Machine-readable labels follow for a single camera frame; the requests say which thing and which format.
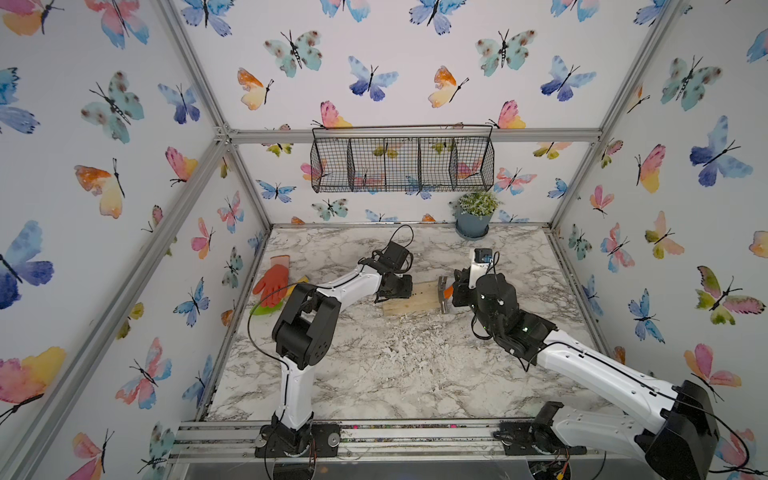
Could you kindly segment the orange black claw hammer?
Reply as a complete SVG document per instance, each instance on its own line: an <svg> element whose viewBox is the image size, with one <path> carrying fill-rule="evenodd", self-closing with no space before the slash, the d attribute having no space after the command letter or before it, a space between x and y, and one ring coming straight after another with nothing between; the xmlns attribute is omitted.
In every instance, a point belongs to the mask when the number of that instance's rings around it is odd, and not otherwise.
<svg viewBox="0 0 768 480"><path fill-rule="evenodd" d="M447 276L440 276L438 278L437 290L440 312L447 314L453 296L453 285Z"/></svg>

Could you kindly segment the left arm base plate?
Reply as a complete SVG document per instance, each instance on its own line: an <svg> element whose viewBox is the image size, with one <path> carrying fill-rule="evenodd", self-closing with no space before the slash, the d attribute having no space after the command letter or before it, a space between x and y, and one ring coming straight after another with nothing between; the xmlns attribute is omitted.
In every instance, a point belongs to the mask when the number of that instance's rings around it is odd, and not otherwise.
<svg viewBox="0 0 768 480"><path fill-rule="evenodd" d="M256 458L288 458L311 454L319 458L336 457L341 443L341 426L337 423L309 422L299 430L283 425L264 425L257 437Z"/></svg>

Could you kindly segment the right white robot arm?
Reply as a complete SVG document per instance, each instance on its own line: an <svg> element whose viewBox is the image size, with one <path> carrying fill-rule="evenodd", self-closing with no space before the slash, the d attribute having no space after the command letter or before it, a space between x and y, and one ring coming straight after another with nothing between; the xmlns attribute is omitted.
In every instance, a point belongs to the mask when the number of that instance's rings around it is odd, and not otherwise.
<svg viewBox="0 0 768 480"><path fill-rule="evenodd" d="M457 270L451 302L471 309L482 339L523 366L569 378L620 409L609 415L548 401L524 439L545 453L597 449L645 463L663 479L707 477L720 440L709 394L633 370L577 341L553 322L520 308L517 293L485 265Z"/></svg>

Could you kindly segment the wooden block with nails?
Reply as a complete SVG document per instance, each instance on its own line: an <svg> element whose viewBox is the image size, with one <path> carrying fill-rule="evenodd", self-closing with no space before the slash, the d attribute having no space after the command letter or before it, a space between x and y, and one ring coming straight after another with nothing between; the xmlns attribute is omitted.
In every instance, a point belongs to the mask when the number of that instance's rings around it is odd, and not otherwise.
<svg viewBox="0 0 768 480"><path fill-rule="evenodd" d="M390 299L380 303L385 316L399 317L408 314L443 311L445 282L438 279L414 284L409 298Z"/></svg>

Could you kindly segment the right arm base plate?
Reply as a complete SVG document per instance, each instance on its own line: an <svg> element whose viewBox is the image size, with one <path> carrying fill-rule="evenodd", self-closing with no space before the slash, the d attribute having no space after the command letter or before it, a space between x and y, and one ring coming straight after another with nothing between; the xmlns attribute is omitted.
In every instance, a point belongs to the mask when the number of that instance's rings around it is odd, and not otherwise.
<svg viewBox="0 0 768 480"><path fill-rule="evenodd" d="M492 432L492 437L502 444L506 456L568 456L588 453L586 447L565 445L549 426L533 421L502 421Z"/></svg>

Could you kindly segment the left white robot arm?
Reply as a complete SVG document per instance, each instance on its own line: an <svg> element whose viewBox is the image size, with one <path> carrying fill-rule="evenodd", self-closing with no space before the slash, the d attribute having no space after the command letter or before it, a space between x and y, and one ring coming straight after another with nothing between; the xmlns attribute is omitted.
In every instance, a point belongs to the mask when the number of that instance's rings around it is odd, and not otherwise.
<svg viewBox="0 0 768 480"><path fill-rule="evenodd" d="M272 331L282 374L277 425L299 432L310 423L315 367L332 346L340 313L370 296L376 303L409 298L412 263L407 247L390 241L329 283L295 287Z"/></svg>

